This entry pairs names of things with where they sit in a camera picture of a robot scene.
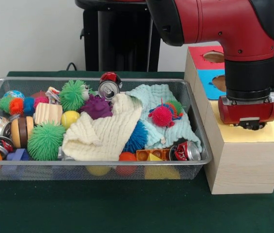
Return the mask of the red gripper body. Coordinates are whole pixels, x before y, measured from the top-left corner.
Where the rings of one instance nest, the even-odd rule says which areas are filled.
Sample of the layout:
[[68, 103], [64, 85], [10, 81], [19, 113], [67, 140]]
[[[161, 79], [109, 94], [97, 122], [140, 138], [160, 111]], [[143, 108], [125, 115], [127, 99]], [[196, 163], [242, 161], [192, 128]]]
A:
[[220, 96], [218, 109], [224, 124], [259, 130], [267, 122], [274, 121], [274, 92], [255, 101], [230, 100], [227, 96]]

